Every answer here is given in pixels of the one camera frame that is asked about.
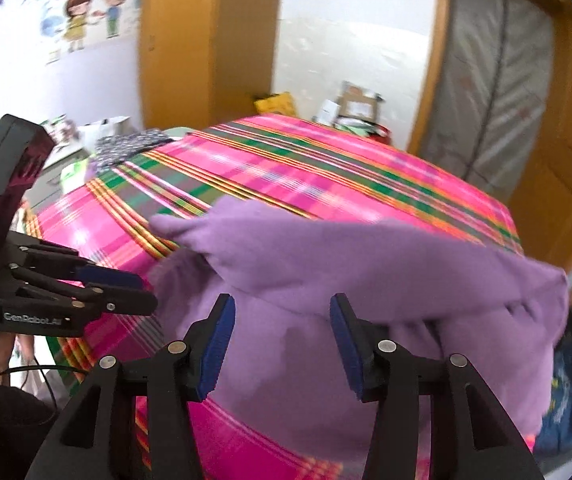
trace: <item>cable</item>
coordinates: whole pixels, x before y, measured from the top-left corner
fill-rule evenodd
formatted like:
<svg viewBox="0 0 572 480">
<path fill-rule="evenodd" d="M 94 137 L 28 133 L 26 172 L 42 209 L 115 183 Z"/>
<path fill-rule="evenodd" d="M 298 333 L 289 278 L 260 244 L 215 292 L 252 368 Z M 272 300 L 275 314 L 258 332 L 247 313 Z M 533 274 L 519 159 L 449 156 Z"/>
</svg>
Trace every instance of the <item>cable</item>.
<svg viewBox="0 0 572 480">
<path fill-rule="evenodd" d="M 37 363 L 36 365 L 26 365 L 26 366 L 17 366 L 14 368 L 7 368 L 3 372 L 0 372 L 0 375 L 6 374 L 14 374 L 15 372 L 30 372 L 32 370 L 62 370 L 64 372 L 73 372 L 75 374 L 82 374 L 88 375 L 89 372 L 86 370 L 82 370 L 81 368 L 75 368 L 72 366 L 66 365 L 40 365 Z"/>
<path fill-rule="evenodd" d="M 52 387 L 50 386 L 50 383 L 48 382 L 47 378 L 46 378 L 46 374 L 44 373 L 44 368 L 42 368 L 42 366 L 40 365 L 40 362 L 37 361 L 37 357 L 33 357 L 33 360 L 37 363 L 37 366 L 39 367 L 39 371 L 42 374 L 42 377 L 44 378 L 44 382 L 46 383 L 46 387 L 48 388 L 48 393 L 50 394 L 50 400 L 52 400 L 52 405 L 55 408 L 55 410 L 52 412 L 52 415 L 50 416 L 50 418 L 48 419 L 48 422 L 50 422 L 50 420 L 57 415 L 57 412 L 60 410 L 57 406 L 57 400 L 55 400 L 55 393 L 52 391 Z"/>
</svg>

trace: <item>patterned cloth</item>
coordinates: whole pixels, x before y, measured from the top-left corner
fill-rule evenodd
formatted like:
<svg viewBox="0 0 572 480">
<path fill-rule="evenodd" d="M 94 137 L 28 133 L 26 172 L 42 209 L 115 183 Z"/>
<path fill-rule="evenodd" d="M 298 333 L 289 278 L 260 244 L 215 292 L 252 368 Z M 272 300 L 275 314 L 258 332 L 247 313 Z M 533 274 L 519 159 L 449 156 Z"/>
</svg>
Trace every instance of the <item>patterned cloth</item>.
<svg viewBox="0 0 572 480">
<path fill-rule="evenodd" d="M 96 171 L 99 173 L 108 170 L 136 153 L 145 152 L 170 141 L 171 139 L 157 128 L 145 132 L 102 137 L 97 141 L 95 148 Z"/>
<path fill-rule="evenodd" d="M 507 209 L 418 158 L 318 124 L 267 115 L 193 132 L 140 153 L 64 196 L 29 232 L 79 249 L 100 265 L 145 275 L 176 246 L 154 237 L 155 213 L 192 218 L 223 194 L 256 198 L 307 218 L 375 222 L 397 218 L 431 232 L 521 253 Z M 84 338 L 49 338 L 55 361 L 91 368 L 105 354 L 147 356 L 163 345 L 155 317 L 103 316 Z M 81 377 L 62 373 L 71 391 Z M 361 465 L 296 456 L 233 420 L 210 400 L 191 404 L 201 461 L 220 480 L 360 478 Z M 145 401 L 138 440 L 147 462 Z M 418 465 L 418 478 L 427 463 Z"/>
</svg>

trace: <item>wooden cabinet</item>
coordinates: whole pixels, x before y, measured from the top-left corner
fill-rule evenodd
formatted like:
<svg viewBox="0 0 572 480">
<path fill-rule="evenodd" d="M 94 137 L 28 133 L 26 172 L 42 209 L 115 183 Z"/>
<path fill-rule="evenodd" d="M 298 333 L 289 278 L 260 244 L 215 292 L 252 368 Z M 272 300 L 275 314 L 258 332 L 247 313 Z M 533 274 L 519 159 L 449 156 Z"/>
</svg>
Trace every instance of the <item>wooden cabinet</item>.
<svg viewBox="0 0 572 480">
<path fill-rule="evenodd" d="M 279 0 L 143 0 L 140 88 L 147 128 L 253 115 L 271 90 Z"/>
<path fill-rule="evenodd" d="M 572 269 L 572 3 L 553 15 L 554 66 L 536 146 L 508 208 L 526 256 Z"/>
</svg>

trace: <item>purple sweatshirt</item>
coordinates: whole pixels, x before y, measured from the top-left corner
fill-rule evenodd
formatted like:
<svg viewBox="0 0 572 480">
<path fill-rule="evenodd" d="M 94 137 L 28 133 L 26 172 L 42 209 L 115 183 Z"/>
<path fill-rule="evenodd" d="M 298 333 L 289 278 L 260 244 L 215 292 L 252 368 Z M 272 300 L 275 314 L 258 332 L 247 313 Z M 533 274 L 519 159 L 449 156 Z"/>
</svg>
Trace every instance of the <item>purple sweatshirt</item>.
<svg viewBox="0 0 572 480">
<path fill-rule="evenodd" d="M 376 405 L 349 389 L 329 322 L 336 292 L 415 355 L 466 355 L 519 431 L 539 432 L 568 312 L 563 270 L 396 221 L 312 221 L 227 196 L 203 217 L 150 224 L 181 246 L 151 276 L 165 338 L 231 294 L 237 321 L 211 398 L 281 446 L 338 462 L 367 453 Z M 423 404 L 422 453 L 429 418 Z"/>
</svg>

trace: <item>blue gripper pad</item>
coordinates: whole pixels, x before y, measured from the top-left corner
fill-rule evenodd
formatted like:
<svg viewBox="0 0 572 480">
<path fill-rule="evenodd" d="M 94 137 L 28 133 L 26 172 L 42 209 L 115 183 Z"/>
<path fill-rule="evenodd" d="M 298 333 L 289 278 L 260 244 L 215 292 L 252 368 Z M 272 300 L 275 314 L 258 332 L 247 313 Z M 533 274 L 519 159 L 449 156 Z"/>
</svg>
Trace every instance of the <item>blue gripper pad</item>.
<svg viewBox="0 0 572 480">
<path fill-rule="evenodd" d="M 229 296 L 201 356 L 201 373 L 196 388 L 199 402 L 205 400 L 208 394 L 215 389 L 234 327 L 235 300 Z"/>
<path fill-rule="evenodd" d="M 102 285 L 124 286 L 137 290 L 144 288 L 144 282 L 137 274 L 125 270 L 109 269 L 108 267 L 92 265 L 79 267 L 76 272 L 76 279 L 84 285 L 86 283 L 101 283 Z"/>
<path fill-rule="evenodd" d="M 363 400 L 364 363 L 352 337 L 348 321 L 339 307 L 337 295 L 330 300 L 330 324 L 335 334 L 335 342 L 341 355 L 343 369 L 346 372 L 346 377 L 348 377 L 348 384 L 351 390 L 357 394 L 357 399 Z"/>
</svg>

